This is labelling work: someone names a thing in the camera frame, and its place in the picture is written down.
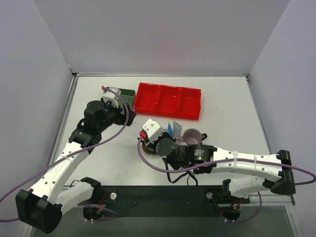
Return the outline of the white toothbrush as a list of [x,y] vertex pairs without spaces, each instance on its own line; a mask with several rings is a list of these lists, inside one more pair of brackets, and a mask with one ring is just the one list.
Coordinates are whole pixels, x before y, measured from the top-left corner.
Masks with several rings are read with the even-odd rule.
[[183,141],[183,139],[176,139],[175,143],[177,145],[186,146],[187,143]]

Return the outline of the lilac mug black handle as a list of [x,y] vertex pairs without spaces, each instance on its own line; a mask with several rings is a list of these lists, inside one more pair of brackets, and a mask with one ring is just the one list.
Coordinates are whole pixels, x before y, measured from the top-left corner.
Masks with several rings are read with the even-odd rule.
[[201,145],[202,142],[208,137],[207,133],[201,133],[199,130],[190,128],[183,134],[183,142],[187,147]]

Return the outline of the blue white toothpaste tube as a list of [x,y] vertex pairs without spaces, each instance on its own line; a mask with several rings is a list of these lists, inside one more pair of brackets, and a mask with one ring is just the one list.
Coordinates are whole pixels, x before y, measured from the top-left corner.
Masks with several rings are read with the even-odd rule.
[[167,133],[168,133],[171,137],[173,137],[173,128],[172,128],[172,126],[171,126],[170,123],[168,123]]

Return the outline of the white toothpaste tube orange cap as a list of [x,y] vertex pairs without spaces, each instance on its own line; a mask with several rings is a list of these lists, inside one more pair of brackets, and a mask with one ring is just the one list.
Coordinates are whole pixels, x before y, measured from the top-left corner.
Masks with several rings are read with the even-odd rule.
[[182,126],[176,121],[173,121],[173,137],[175,138],[180,137],[181,131],[182,131]]

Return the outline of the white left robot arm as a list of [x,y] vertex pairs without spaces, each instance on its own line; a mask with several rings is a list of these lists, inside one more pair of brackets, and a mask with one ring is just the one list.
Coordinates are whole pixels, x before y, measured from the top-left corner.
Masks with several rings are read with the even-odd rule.
[[89,102],[83,114],[56,162],[48,166],[27,191],[21,189],[15,197],[19,220],[45,234],[55,230],[67,212],[60,191],[78,165],[100,143],[102,132],[112,124],[130,126],[137,115],[129,105],[114,107],[111,101],[104,100]]

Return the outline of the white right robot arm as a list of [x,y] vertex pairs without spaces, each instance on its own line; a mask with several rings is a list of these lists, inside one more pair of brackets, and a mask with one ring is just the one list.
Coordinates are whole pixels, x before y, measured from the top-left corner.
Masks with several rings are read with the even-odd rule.
[[290,152],[253,155],[228,151],[210,145],[178,145],[171,138],[160,138],[144,145],[172,167],[194,174],[236,173],[241,178],[227,178],[222,183],[224,196],[248,198],[251,193],[269,190],[277,195],[296,193]]

